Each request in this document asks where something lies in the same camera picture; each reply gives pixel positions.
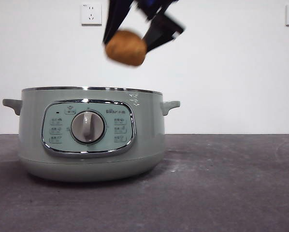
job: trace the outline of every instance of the chrome trim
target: chrome trim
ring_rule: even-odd
[[[56,90],[56,89],[79,89],[79,90],[107,90],[107,91],[127,91],[127,92],[141,92],[141,93],[154,93],[163,95],[161,92],[145,90],[145,89],[136,89],[136,88],[116,88],[116,87],[34,87],[34,88],[25,88],[22,92],[33,91],[33,90]]]
[[[130,120],[131,120],[131,138],[130,140],[127,142],[126,145],[119,147],[117,149],[113,149],[113,150],[107,150],[107,151],[79,151],[79,152],[70,152],[70,151],[62,151],[62,150],[57,150],[54,148],[51,148],[46,141],[43,138],[43,125],[44,125],[44,121],[45,121],[45,116],[46,116],[46,112],[49,109],[50,106],[55,105],[55,104],[63,104],[63,103],[104,103],[104,104],[121,104],[123,106],[125,106],[129,112],[130,112]],[[82,99],[82,100],[62,100],[62,101],[54,101],[53,103],[51,103],[50,105],[48,105],[46,107],[46,110],[44,112],[43,115],[43,124],[42,124],[42,134],[41,134],[41,140],[42,140],[42,144],[44,146],[44,148],[50,152],[51,155],[53,156],[57,156],[57,157],[65,157],[65,158],[78,158],[78,159],[85,159],[85,158],[101,158],[101,157],[108,157],[108,156],[115,156],[115,155],[119,155],[122,154],[126,151],[128,151],[134,140],[135,140],[135,136],[136,136],[136,126],[135,126],[135,120],[134,120],[134,114],[133,111],[131,109],[131,107],[122,102],[122,101],[110,101],[110,100],[88,100],[88,99]]]

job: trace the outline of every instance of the robotic arm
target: robotic arm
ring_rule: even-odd
[[[134,0],[109,0],[108,20],[103,38],[107,45],[117,33],[120,25],[130,11]],[[137,7],[141,9],[151,21],[149,30],[142,38],[146,43],[146,52],[163,45],[181,34],[184,28],[174,22],[165,14],[167,8],[178,0],[135,0]]]

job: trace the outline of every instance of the pot lid rim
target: pot lid rim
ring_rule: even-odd
[[[78,89],[78,90],[107,90],[107,91],[127,91],[127,92],[141,92],[141,93],[154,93],[163,95],[161,92],[137,89],[137,88],[116,88],[116,87],[69,87],[69,86],[56,86],[56,87],[32,87],[25,88],[22,92],[35,91],[35,90],[58,90],[58,89]]]

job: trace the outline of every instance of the dial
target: dial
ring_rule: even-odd
[[[104,128],[101,116],[92,111],[81,112],[72,121],[72,134],[82,143],[92,143],[98,140]]]

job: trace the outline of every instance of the mint green pot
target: mint green pot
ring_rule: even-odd
[[[29,173],[92,182],[154,168],[165,151],[164,116],[180,102],[163,102],[161,93],[140,89],[38,87],[22,90],[22,100],[4,99],[3,105],[20,115],[18,155]],[[89,124],[85,116],[76,123],[83,112],[93,112]],[[97,123],[103,126],[98,139],[78,139],[93,137]]]

